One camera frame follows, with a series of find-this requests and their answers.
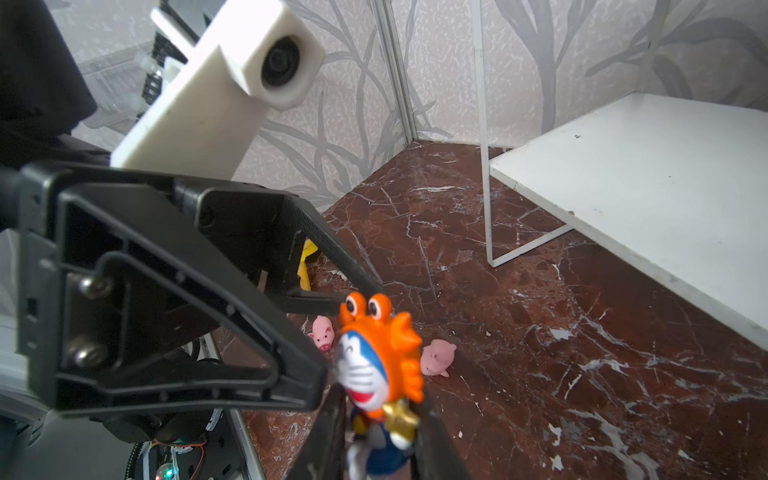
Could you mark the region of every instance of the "pink pig toy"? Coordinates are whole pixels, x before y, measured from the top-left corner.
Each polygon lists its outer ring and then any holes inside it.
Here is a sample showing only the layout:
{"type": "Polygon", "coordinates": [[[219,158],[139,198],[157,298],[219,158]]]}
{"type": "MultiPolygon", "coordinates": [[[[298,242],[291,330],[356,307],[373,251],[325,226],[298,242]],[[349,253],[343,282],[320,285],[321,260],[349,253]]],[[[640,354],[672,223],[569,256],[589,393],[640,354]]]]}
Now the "pink pig toy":
{"type": "Polygon", "coordinates": [[[333,324],[331,319],[327,316],[318,316],[315,321],[312,322],[312,333],[310,338],[315,340],[315,346],[320,349],[321,352],[327,352],[331,349],[333,339],[336,334],[333,332],[333,324]]]}
{"type": "Polygon", "coordinates": [[[453,363],[456,345],[445,340],[434,339],[432,343],[424,347],[422,353],[422,373],[424,375],[448,376],[446,371],[453,363]]]}

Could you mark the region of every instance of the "doraemon figure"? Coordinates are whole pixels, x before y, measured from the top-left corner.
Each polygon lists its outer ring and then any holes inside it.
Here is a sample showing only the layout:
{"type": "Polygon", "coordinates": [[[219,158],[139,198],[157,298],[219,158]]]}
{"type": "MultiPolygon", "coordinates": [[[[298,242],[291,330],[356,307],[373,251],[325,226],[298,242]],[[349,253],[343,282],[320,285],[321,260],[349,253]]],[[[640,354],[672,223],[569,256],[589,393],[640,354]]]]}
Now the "doraemon figure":
{"type": "Polygon", "coordinates": [[[381,293],[366,305],[355,292],[341,306],[344,327],[336,347],[336,379],[355,405],[355,440],[347,451],[350,480],[389,475],[403,467],[419,422],[408,400],[424,399],[422,339],[408,313],[391,315],[392,304],[381,293]]]}

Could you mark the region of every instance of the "yellow object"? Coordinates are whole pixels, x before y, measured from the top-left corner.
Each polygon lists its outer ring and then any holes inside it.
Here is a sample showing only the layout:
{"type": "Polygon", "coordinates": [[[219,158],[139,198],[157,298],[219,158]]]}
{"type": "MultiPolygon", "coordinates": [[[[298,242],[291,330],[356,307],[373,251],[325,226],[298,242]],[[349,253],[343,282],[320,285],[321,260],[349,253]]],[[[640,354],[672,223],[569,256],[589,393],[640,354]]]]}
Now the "yellow object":
{"type": "Polygon", "coordinates": [[[362,419],[362,415],[355,415],[355,419],[352,420],[352,430],[357,435],[365,435],[368,432],[368,426],[365,420],[362,419]]]}
{"type": "Polygon", "coordinates": [[[309,238],[304,242],[304,250],[301,252],[301,261],[299,262],[299,278],[301,279],[301,290],[311,290],[310,288],[310,276],[306,272],[306,263],[304,261],[309,255],[312,255],[317,251],[317,245],[312,243],[309,238]]]}
{"type": "Polygon", "coordinates": [[[397,402],[385,403],[384,410],[384,428],[389,433],[396,433],[409,442],[413,442],[416,433],[416,427],[419,426],[419,416],[408,407],[408,399],[401,398],[397,402]]]}

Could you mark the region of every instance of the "crab eye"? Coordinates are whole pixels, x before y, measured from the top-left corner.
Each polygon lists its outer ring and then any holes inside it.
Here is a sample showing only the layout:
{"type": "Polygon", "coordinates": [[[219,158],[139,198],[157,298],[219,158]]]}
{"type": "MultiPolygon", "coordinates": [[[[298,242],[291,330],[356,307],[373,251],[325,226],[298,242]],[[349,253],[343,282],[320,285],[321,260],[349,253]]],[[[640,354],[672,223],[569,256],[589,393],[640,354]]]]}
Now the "crab eye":
{"type": "Polygon", "coordinates": [[[346,298],[346,309],[353,316],[357,315],[357,302],[355,301],[355,298],[351,295],[349,295],[346,298]]]}
{"type": "Polygon", "coordinates": [[[370,300],[368,302],[368,311],[370,312],[373,318],[377,320],[381,319],[382,310],[379,308],[379,302],[376,302],[375,300],[370,300]]]}
{"type": "Polygon", "coordinates": [[[377,293],[368,300],[368,311],[374,320],[384,320],[392,313],[392,304],[386,295],[377,293]]]}

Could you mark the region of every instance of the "white tabletop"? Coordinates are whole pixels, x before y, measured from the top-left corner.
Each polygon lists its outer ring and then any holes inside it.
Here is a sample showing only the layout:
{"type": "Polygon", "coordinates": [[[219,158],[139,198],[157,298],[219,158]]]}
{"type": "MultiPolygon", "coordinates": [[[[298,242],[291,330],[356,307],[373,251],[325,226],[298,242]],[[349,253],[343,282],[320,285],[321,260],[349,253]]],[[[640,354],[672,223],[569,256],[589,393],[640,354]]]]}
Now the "white tabletop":
{"type": "Polygon", "coordinates": [[[768,114],[631,94],[491,175],[768,349],[768,114]]]}

